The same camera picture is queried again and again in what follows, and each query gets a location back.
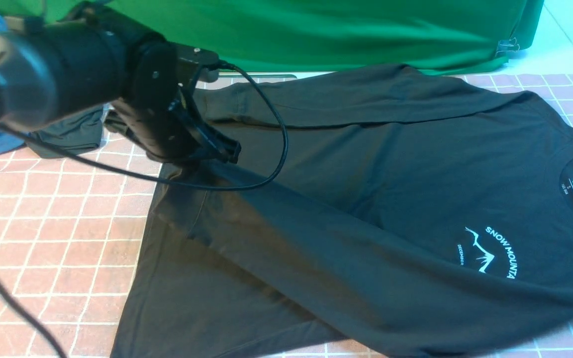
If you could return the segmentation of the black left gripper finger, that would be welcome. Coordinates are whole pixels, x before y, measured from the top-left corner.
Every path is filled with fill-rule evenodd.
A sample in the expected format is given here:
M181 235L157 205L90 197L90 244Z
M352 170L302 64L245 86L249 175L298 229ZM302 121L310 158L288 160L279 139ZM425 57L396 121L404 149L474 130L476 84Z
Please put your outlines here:
M241 152L239 141L232 140L205 122L192 99L177 100L177 118L188 136L185 152L189 160L237 163Z

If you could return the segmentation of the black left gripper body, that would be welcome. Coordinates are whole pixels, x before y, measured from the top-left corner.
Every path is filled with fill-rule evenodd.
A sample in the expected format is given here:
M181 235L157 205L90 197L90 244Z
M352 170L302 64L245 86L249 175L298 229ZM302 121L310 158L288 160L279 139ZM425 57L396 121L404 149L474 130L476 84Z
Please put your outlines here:
M195 166L185 146L187 133L177 118L185 88L177 79L177 51L168 41L122 41L124 79L114 111L127 125L125 136L159 163Z

